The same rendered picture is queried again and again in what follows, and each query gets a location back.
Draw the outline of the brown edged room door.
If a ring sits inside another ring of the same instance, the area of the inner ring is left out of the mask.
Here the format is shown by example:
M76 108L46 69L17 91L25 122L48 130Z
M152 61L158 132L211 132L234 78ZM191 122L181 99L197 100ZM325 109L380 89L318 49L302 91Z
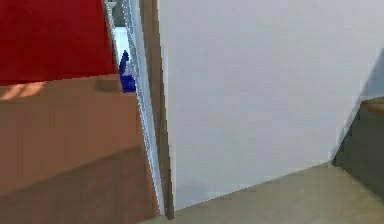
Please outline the brown edged room door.
M157 0L122 0L130 63L160 214L175 216Z

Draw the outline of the blue object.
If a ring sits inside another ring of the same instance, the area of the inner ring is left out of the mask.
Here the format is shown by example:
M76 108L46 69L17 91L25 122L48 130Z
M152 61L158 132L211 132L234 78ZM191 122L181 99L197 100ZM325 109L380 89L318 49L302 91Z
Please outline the blue object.
M123 93L136 91L135 80L132 75L129 75L127 73L128 62L129 62L129 54L126 50L124 50L121 56L119 68L118 68L119 78L120 78L120 83L121 83Z

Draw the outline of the dark cabinet with brown top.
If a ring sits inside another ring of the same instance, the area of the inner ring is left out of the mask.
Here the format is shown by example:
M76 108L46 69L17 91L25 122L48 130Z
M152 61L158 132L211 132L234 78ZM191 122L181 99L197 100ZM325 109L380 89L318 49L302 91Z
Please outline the dark cabinet with brown top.
M384 96L361 102L332 165L384 201Z

